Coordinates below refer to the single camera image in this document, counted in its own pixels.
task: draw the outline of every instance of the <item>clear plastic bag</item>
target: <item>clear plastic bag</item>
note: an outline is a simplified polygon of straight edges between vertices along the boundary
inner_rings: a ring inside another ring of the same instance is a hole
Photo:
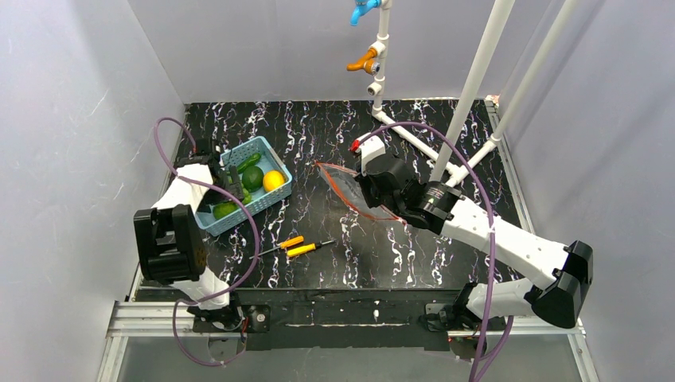
[[[363,198],[361,187],[354,180],[357,172],[346,167],[332,165],[330,163],[316,163],[320,169],[319,173],[328,186],[348,205],[364,217],[372,220],[399,220],[384,206],[370,208]]]

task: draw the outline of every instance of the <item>red cap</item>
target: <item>red cap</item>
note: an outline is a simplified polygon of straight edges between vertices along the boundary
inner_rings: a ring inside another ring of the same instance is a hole
[[[354,139],[354,142],[352,142],[352,146],[349,148],[349,151],[356,153],[358,147],[361,145],[361,142],[359,142],[358,139]]]

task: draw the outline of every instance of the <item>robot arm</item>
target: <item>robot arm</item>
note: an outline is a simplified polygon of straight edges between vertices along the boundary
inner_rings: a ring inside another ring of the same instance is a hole
[[[181,161],[177,172],[210,185],[224,181],[235,196],[241,195],[240,185],[227,184],[221,165],[220,148],[211,140],[201,140],[197,141],[197,152]],[[151,209],[138,210],[134,215],[143,277],[175,287],[195,301],[228,287],[206,265],[206,250],[194,217],[201,202],[209,197],[217,196],[206,187],[176,177]],[[229,303],[229,294],[223,294],[201,302],[199,310],[219,310]]]
[[[385,153],[378,137],[363,142],[357,153],[361,164],[356,181],[370,208],[383,205],[413,227],[460,240],[485,253],[494,229],[497,259],[525,279],[494,286],[492,317],[535,314],[559,327],[576,325],[592,282],[591,247],[580,241],[566,246],[546,240],[498,216],[489,227],[485,210],[441,182],[420,183],[402,160]],[[486,288],[486,284],[467,284],[455,301],[450,321],[479,321]]]

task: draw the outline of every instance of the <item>cucumber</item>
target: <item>cucumber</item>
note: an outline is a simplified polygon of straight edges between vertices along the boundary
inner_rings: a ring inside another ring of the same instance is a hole
[[[236,172],[237,173],[243,173],[245,169],[248,167],[251,167],[255,165],[256,163],[260,162],[261,155],[258,153],[255,153],[251,155],[250,157],[246,158],[245,161],[241,162],[237,167],[236,167]]]
[[[253,197],[251,197],[251,193],[249,193],[248,190],[244,188],[244,199],[241,200],[241,203],[247,205],[248,203],[251,203],[252,199]],[[213,207],[213,217],[215,217],[216,220],[220,220],[232,212],[235,212],[237,209],[239,209],[239,206],[233,201],[220,203],[219,205]]]

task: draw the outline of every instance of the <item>green lime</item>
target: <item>green lime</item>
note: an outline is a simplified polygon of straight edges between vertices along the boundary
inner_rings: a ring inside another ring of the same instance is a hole
[[[246,187],[249,192],[254,193],[263,186],[265,174],[258,166],[251,166],[241,174],[241,185]]]
[[[231,201],[227,203],[220,203],[216,207],[213,207],[213,217],[215,217],[216,220],[220,220],[232,212],[235,212],[237,208],[238,206]]]

